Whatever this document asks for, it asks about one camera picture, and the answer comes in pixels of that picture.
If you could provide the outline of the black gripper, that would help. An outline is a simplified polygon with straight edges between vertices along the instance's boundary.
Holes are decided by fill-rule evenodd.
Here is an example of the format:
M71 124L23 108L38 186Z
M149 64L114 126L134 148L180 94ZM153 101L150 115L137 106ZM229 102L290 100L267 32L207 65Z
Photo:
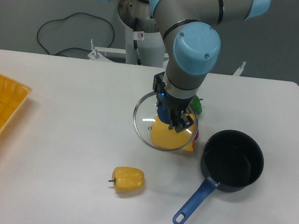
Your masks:
M177 88L164 73L154 75L152 87L158 101L161 101L168 109L178 112L186 110L196 92L195 89ZM170 112L169 130L175 129L176 133L180 133L192 125L194 125L194 120L189 114L182 112L178 115L177 112Z

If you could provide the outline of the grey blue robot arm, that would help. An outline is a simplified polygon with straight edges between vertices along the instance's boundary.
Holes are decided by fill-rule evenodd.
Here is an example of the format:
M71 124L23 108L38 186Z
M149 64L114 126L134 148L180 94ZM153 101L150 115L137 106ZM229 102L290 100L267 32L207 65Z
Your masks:
M220 53L213 25L260 16L271 0L137 1L149 7L169 55L165 71L153 78L158 115L170 129L182 132L194 124L185 110Z

